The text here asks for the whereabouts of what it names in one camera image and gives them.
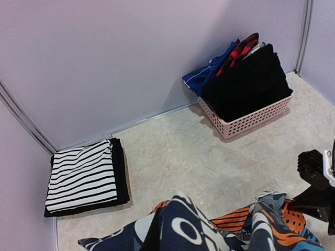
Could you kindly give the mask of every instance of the tiled floor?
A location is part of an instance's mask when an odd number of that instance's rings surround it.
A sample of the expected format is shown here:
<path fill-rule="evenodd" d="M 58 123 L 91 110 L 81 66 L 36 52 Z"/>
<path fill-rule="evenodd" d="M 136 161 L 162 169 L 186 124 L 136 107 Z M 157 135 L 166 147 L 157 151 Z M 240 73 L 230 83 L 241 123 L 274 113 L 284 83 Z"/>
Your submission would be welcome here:
<path fill-rule="evenodd" d="M 262 190 L 298 195 L 308 187 L 297 172 L 302 151 L 330 149 L 335 107 L 297 75 L 289 112 L 271 123 L 225 142 L 198 106 L 169 113 L 115 135 L 125 149 L 132 200 L 58 220 L 60 251 L 83 250 L 77 240 L 103 237 L 148 214 L 177 191 L 189 195 L 214 218 L 245 206 Z M 326 250 L 335 237 L 326 223 L 308 218 Z"/>

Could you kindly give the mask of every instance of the stack of folded clothes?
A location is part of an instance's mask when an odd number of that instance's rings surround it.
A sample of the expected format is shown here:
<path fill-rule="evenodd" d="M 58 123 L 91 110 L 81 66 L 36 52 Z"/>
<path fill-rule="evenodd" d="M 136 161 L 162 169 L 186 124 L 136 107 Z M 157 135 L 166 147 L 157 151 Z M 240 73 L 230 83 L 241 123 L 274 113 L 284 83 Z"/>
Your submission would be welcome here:
<path fill-rule="evenodd" d="M 51 158 L 45 217 L 65 216 L 129 201 L 119 139 L 60 151 Z"/>
<path fill-rule="evenodd" d="M 271 44 L 259 44 L 258 37 L 258 33 L 254 33 L 240 42 L 221 66 L 216 65 L 216 75 L 211 75 L 210 81 L 204 83 L 200 80 L 201 83 L 196 85 L 201 89 L 196 94 L 225 122 L 241 118 L 292 94 L 277 53 Z M 194 73 L 183 77 L 189 87 L 194 86 L 193 82 L 201 75 Z"/>

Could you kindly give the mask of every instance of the black and white striped shirt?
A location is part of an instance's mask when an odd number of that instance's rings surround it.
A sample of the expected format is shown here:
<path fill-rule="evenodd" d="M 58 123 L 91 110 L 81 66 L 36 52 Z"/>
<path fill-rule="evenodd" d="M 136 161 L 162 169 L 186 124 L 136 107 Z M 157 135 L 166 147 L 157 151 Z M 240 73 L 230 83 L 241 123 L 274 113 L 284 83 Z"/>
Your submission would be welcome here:
<path fill-rule="evenodd" d="M 110 140 L 54 155 L 46 208 L 69 210 L 117 200 Z"/>

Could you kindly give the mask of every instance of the basket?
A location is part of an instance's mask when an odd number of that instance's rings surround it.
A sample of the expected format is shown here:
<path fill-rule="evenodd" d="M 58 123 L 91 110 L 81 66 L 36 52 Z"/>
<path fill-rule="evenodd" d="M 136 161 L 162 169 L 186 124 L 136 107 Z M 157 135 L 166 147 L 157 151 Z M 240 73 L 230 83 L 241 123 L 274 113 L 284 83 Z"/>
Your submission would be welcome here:
<path fill-rule="evenodd" d="M 218 117 L 216 113 L 208 107 L 202 98 L 198 97 L 198 102 L 221 136 L 224 139 L 229 139 L 283 113 L 286 110 L 291 98 L 292 96 L 284 98 L 276 103 L 229 123 L 220 119 L 220 117 Z"/>

